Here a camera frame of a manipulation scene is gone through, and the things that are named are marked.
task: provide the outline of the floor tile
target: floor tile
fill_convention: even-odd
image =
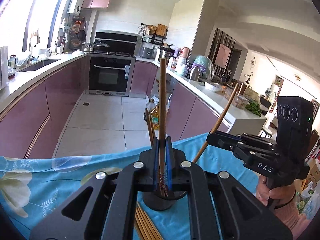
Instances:
[[[146,105],[147,103],[147,100],[145,98],[122,97],[121,100],[123,103],[144,103],[144,105]]]
[[[123,127],[125,131],[148,131],[147,122],[142,113],[123,113]]]
[[[67,127],[59,144],[56,158],[120,153],[125,150],[123,131]]]
[[[148,131],[124,131],[125,146],[127,151],[143,146],[150,146]]]
[[[80,100],[81,102],[118,102],[121,103],[121,97],[116,97],[116,96],[102,96],[102,95],[89,95],[89,94],[84,94]]]
[[[120,102],[88,102],[76,107],[68,127],[123,130],[122,106]]]
[[[123,113],[142,113],[144,114],[146,108],[145,103],[125,103],[122,102],[122,112]]]

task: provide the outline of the oven door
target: oven door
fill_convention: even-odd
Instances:
[[[131,60],[91,57],[89,90],[126,92]]]

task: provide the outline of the pink sleeve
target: pink sleeve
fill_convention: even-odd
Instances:
[[[293,239],[297,239],[310,223],[305,214],[299,215],[295,198],[284,207],[275,209],[275,215],[291,230]]]

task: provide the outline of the human hand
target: human hand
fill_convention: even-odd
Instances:
[[[256,197],[265,206],[268,205],[268,199],[279,199],[279,203],[282,205],[288,203],[296,193],[296,188],[294,183],[289,186],[277,187],[270,190],[267,185],[267,177],[260,175],[259,182],[256,187]]]

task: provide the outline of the oven handle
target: oven handle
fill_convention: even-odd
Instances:
[[[97,66],[97,65],[94,65],[94,67],[97,67],[97,68],[111,68],[111,69],[118,69],[118,70],[125,70],[125,68],[117,68],[117,67],[102,67],[102,66]]]

